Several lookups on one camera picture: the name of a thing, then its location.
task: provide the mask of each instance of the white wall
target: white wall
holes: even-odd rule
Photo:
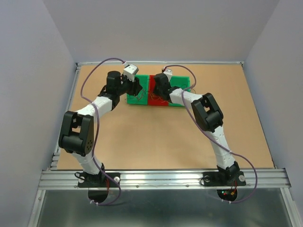
[[[245,61],[264,133],[303,217],[303,1],[280,0]]]
[[[41,0],[0,1],[0,226],[27,226],[74,61]]]
[[[76,62],[243,61],[278,0],[44,0]]]

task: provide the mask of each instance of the tan work surface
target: tan work surface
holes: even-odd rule
[[[240,65],[187,65],[197,77],[197,94],[212,93],[223,114],[224,132],[230,149],[247,157],[255,167],[272,168],[273,163]],[[163,65],[138,65],[138,75],[155,75]],[[80,88],[94,66],[82,66],[71,110],[88,103]],[[191,75],[172,67],[175,76]],[[106,84],[107,72],[122,72],[122,65],[100,66],[89,78],[84,95],[94,100]],[[100,119],[95,154],[106,169],[216,168],[209,140],[199,131],[184,107],[129,105],[126,95]],[[235,157],[241,168],[251,168]],[[58,169],[81,169],[77,160],[61,150]]]

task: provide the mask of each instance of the screw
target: screw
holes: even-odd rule
[[[210,182],[209,176],[205,176],[203,179],[206,183]]]
[[[244,181],[245,181],[245,176],[240,175],[240,176],[239,176],[239,180],[240,180],[241,182],[244,182]]]
[[[115,176],[114,177],[114,181],[116,181],[117,183],[119,183],[120,182],[120,178],[118,176]]]

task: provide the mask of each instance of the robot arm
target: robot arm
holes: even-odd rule
[[[94,121],[107,112],[112,111],[120,101],[120,96],[127,93],[136,96],[142,87],[139,79],[135,78],[138,68],[128,65],[121,75],[118,71],[107,74],[107,84],[102,88],[100,94],[92,104],[75,112],[67,111],[64,114],[61,132],[59,136],[59,147],[71,153],[83,168],[84,175],[92,181],[102,182],[104,176],[93,162],[92,148],[94,144]],[[104,165],[95,158],[102,170]]]
[[[164,100],[184,105],[182,100],[182,89],[172,87],[169,83],[172,76],[171,70],[166,69],[163,73],[154,76],[156,86],[154,94]],[[229,148],[223,131],[223,113],[212,94],[193,94],[184,91],[184,101],[188,108],[192,108],[199,127],[225,148]],[[218,172],[208,174],[206,184],[209,186],[229,185],[236,180],[236,177],[243,174],[238,163],[231,153],[211,142],[216,156]]]

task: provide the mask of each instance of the green block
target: green block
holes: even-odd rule
[[[170,85],[180,87],[182,89],[185,89],[190,86],[190,79],[189,77],[177,77],[177,76],[172,76],[170,79]],[[169,103],[169,106],[181,106],[184,107],[183,105],[180,104],[173,104]]]
[[[135,77],[139,78],[140,85],[142,86],[142,90],[139,92],[137,96],[126,95],[126,103],[132,105],[147,105],[148,84],[149,84],[150,76],[136,75]]]

